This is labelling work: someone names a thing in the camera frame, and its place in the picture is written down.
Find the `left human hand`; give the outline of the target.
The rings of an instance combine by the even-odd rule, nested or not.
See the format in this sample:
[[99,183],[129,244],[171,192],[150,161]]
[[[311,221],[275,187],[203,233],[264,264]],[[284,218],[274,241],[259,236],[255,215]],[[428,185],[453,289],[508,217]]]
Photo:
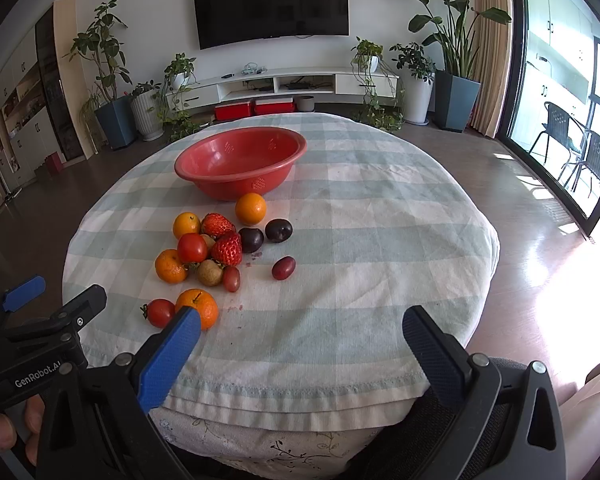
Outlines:
[[[44,401],[39,394],[27,400],[23,413],[24,424],[30,431],[26,443],[26,455],[33,466],[38,463],[38,440],[40,440],[44,411]],[[14,423],[7,415],[0,413],[0,452],[12,448],[16,440],[17,431]]]

